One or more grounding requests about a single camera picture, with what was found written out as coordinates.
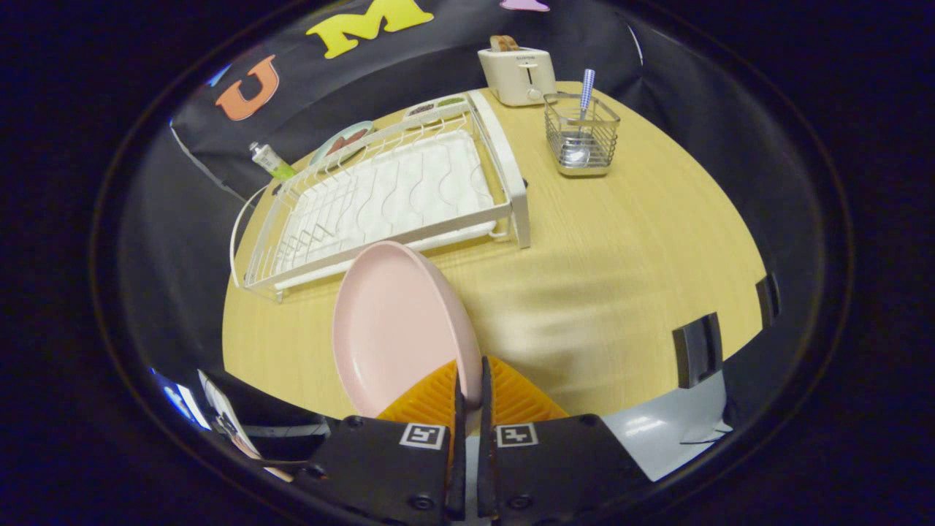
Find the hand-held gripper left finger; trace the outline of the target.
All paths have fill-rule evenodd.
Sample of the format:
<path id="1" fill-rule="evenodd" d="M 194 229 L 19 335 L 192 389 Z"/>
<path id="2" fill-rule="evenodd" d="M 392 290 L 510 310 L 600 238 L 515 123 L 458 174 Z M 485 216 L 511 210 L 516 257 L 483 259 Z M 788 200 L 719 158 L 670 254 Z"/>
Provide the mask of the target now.
<path id="1" fill-rule="evenodd" d="M 465 399 L 455 362 L 377 417 L 347 416 L 295 473 L 304 492 L 389 525 L 465 518 Z"/>

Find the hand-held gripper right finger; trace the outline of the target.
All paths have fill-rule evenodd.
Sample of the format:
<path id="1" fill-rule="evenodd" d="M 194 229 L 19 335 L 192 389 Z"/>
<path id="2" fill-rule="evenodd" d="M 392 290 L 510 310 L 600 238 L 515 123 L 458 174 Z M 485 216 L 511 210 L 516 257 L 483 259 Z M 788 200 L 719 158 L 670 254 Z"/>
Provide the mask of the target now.
<path id="1" fill-rule="evenodd" d="M 482 359 L 477 512 L 495 525 L 591 522 L 651 480 L 593 413 L 570 416 L 513 367 Z"/>

